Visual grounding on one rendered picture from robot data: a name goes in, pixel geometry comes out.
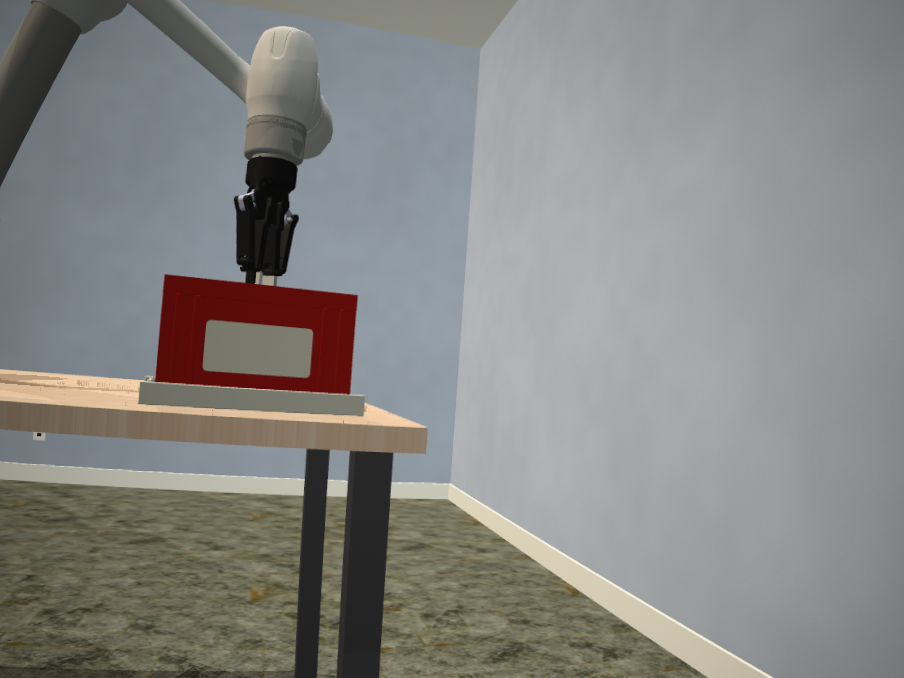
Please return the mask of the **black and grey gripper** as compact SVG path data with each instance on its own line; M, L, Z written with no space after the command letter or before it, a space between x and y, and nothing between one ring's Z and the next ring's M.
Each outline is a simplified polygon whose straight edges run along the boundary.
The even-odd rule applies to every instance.
M249 189L247 194L234 197L236 261L243 266L244 283L277 286L277 276L286 273L299 220L289 210L289 193L296 187L297 170L294 163L275 157L259 156L247 162L245 182Z

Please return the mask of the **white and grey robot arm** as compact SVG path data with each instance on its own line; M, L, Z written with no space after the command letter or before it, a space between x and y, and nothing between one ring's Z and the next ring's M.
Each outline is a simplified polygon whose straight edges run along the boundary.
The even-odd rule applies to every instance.
M315 45L299 29L266 30L249 65L180 0L31 0L0 61L0 187L80 33L127 3L246 103L248 160L299 166L330 143L333 121L321 99Z

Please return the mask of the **red divided crate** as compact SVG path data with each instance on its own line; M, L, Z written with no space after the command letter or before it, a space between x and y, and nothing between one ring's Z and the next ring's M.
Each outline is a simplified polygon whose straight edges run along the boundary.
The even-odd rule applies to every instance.
M358 295L181 276L155 382L350 394Z

